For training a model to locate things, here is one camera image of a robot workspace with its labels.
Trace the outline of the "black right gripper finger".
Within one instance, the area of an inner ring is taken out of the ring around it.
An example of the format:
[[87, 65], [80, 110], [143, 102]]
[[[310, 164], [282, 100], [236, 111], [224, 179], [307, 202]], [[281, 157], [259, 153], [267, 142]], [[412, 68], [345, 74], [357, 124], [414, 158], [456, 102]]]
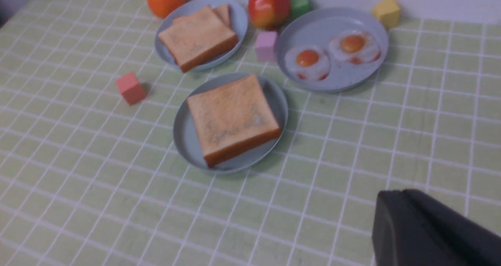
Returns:
[[378, 266], [499, 266], [501, 239], [421, 190], [382, 190], [372, 230]]

